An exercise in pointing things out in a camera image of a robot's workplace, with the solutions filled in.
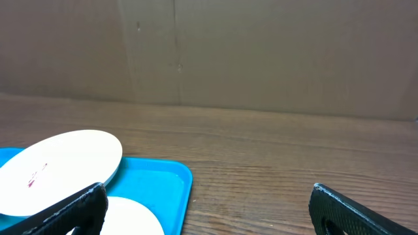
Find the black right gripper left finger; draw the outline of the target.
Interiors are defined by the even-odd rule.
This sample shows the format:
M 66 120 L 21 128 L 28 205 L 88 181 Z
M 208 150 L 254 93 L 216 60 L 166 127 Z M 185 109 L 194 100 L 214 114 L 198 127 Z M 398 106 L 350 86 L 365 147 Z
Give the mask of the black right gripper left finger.
M 1 235 L 99 235 L 108 209 L 100 182 L 1 231 Z

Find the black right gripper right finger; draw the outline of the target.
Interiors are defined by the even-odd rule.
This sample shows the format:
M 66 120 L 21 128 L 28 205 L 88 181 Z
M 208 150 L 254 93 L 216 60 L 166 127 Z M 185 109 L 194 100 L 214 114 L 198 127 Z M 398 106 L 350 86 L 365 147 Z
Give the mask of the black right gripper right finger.
M 314 184 L 308 208 L 319 235 L 417 235 L 322 183 Z

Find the white round plate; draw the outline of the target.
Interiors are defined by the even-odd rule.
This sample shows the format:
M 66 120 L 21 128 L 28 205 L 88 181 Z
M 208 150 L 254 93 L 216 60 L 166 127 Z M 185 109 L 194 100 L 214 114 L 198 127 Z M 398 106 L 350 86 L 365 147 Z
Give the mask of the white round plate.
M 1 167 L 1 213 L 34 215 L 92 183 L 107 184 L 122 156 L 121 142 L 98 130 L 41 140 Z

